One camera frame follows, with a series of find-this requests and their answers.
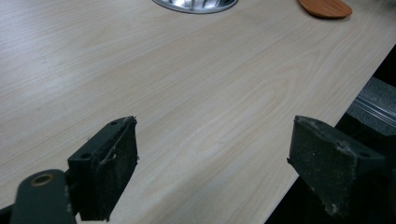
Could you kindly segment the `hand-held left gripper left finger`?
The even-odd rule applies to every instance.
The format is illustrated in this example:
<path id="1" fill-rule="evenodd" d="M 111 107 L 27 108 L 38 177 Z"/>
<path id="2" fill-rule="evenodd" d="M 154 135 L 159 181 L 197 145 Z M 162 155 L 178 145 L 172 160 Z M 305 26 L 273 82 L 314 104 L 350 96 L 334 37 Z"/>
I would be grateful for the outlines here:
<path id="1" fill-rule="evenodd" d="M 108 220 L 138 161 L 134 116 L 104 126 L 67 160 L 72 201 L 84 221 Z"/>

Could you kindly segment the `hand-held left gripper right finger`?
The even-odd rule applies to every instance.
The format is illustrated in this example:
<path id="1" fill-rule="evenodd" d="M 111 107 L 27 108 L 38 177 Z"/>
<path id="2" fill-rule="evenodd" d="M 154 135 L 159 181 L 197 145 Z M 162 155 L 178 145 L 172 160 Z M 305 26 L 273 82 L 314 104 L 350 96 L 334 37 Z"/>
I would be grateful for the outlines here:
<path id="1" fill-rule="evenodd" d="M 294 118 L 288 163 L 340 219 L 396 219 L 396 136 L 365 145 L 329 124 Z"/>

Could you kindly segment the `brown wooden spatula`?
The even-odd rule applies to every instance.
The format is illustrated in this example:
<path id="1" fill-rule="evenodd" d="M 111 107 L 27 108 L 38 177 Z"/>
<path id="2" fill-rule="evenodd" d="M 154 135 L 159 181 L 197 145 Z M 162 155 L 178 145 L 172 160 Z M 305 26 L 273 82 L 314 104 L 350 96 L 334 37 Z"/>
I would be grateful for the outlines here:
<path id="1" fill-rule="evenodd" d="M 352 14 L 352 8 L 342 0 L 298 0 L 309 14 L 323 19 L 343 19 Z"/>

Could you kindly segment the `shiny steel bowl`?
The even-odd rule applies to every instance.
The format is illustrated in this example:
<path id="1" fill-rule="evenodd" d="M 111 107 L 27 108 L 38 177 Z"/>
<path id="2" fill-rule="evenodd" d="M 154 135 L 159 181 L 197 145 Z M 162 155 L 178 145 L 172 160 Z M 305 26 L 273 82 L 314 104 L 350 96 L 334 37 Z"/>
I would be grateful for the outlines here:
<path id="1" fill-rule="evenodd" d="M 219 13 L 237 4 L 238 0 L 152 0 L 161 7 L 190 14 Z"/>

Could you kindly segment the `grey metal rail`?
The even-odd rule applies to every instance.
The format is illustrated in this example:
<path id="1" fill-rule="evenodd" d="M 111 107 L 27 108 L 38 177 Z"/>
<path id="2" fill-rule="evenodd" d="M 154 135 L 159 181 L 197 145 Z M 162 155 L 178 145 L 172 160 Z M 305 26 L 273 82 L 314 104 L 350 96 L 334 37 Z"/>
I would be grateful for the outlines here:
<path id="1" fill-rule="evenodd" d="M 371 77 L 346 112 L 385 136 L 396 135 L 396 87 Z"/>

